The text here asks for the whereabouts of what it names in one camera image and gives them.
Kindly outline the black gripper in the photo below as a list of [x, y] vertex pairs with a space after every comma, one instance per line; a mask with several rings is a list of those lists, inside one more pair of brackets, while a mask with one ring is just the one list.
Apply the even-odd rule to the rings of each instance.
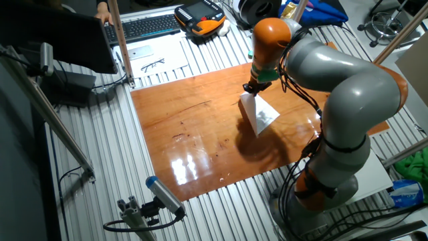
[[251, 79], [248, 83], [243, 84], [243, 89], [245, 90], [246, 95], [256, 97], [271, 85], [271, 82], [259, 83], [257, 80]]

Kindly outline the bare person hand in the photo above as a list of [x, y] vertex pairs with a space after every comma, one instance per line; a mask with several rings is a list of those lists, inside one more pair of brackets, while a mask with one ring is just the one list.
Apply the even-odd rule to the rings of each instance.
[[97, 14], [95, 14], [95, 18], [100, 19], [102, 23], [108, 23], [109, 25], [114, 25], [112, 20], [112, 15], [108, 10], [98, 11]]

